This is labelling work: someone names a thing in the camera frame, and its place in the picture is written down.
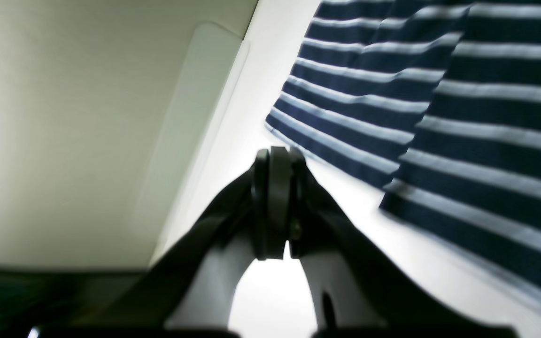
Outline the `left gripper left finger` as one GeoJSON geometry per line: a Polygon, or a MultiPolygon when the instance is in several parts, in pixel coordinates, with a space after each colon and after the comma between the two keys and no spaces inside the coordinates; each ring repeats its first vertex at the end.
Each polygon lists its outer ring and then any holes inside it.
{"type": "Polygon", "coordinates": [[[234,294],[253,261],[281,260],[294,233],[294,153],[260,150],[193,227],[96,314],[39,327],[41,338],[233,338],[234,294]]]}

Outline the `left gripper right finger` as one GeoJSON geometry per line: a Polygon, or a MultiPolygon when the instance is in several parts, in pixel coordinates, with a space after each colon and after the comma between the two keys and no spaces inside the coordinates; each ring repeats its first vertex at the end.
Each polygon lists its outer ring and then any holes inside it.
{"type": "Polygon", "coordinates": [[[316,338],[515,338],[506,325],[481,324],[432,297],[344,214],[289,152],[293,170],[290,251],[302,264],[316,338]]]}

